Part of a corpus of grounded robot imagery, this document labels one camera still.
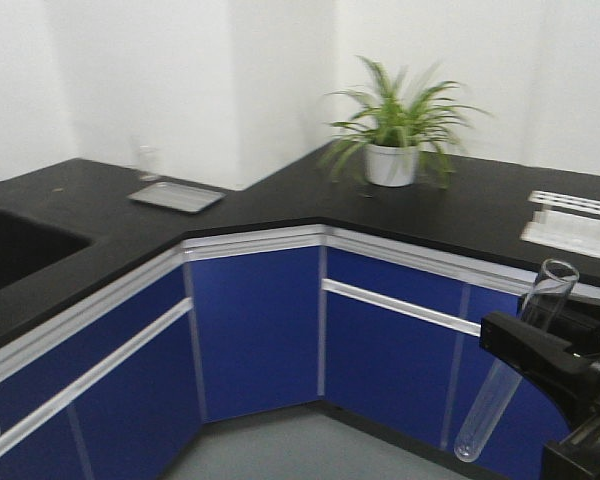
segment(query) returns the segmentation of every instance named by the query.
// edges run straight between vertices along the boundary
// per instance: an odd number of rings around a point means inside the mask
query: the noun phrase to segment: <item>gray floor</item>
[[[306,407],[205,427],[162,480],[466,480]]]

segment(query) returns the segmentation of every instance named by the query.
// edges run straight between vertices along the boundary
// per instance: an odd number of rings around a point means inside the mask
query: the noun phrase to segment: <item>white tray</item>
[[[187,213],[197,213],[225,194],[170,182],[158,182],[129,195],[136,202],[150,203]]]

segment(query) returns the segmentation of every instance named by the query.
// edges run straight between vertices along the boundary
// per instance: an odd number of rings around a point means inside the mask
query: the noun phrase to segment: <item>cabinet door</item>
[[[469,319],[479,322],[493,310],[515,315],[516,305],[514,295],[471,287]],[[466,337],[463,342],[451,449],[495,358],[480,349],[477,338]],[[515,480],[539,478],[543,444],[550,439],[561,440],[567,433],[566,423],[553,403],[523,379],[476,463]]]
[[[455,332],[336,294],[327,302],[326,399],[438,446]]]
[[[156,478],[200,427],[186,316],[74,403],[96,480]]]
[[[2,430],[18,423],[184,297],[178,268],[1,382]]]
[[[82,478],[85,476],[66,411],[0,457],[0,480]]]
[[[318,247],[191,263],[209,421],[317,398]]]

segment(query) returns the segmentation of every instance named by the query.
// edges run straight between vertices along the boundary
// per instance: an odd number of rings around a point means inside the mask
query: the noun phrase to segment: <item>sink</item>
[[[82,236],[0,210],[0,289],[90,244]]]

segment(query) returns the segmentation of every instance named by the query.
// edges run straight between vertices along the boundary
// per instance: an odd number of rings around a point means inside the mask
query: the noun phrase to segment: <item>potted plant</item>
[[[334,92],[355,100],[361,108],[348,120],[330,123],[339,133],[321,163],[331,165],[331,174],[337,177],[352,156],[364,149],[366,176],[371,183],[408,185],[420,165],[434,170],[446,188],[453,171],[447,146],[462,146],[453,127],[471,126],[463,110],[483,111],[461,105],[450,96],[451,90],[461,86],[458,82],[446,80],[428,86],[435,66],[402,93],[405,68],[392,80],[382,64],[359,58],[371,74],[372,86],[370,91]],[[420,155],[425,149],[432,153]]]

